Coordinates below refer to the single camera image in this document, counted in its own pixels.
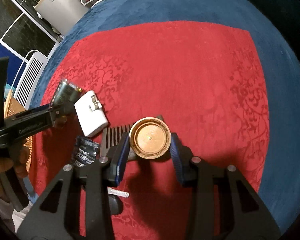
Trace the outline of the person's left hand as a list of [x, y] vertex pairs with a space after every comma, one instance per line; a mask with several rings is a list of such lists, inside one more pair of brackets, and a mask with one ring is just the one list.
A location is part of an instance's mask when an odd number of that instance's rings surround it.
[[[14, 168], [15, 173], [19, 178], [25, 178], [28, 175], [28, 171], [26, 169], [26, 163], [29, 159], [30, 150], [28, 147], [25, 146], [26, 142], [27, 142], [26, 139], [19, 142], [19, 145], [21, 145], [21, 149], [19, 153], [19, 160], [17, 161], [16, 164], [10, 158], [0, 158], [0, 174], [5, 173], [11, 168]], [[7, 203], [10, 202], [10, 199], [6, 194], [1, 181], [0, 181], [0, 198]]]

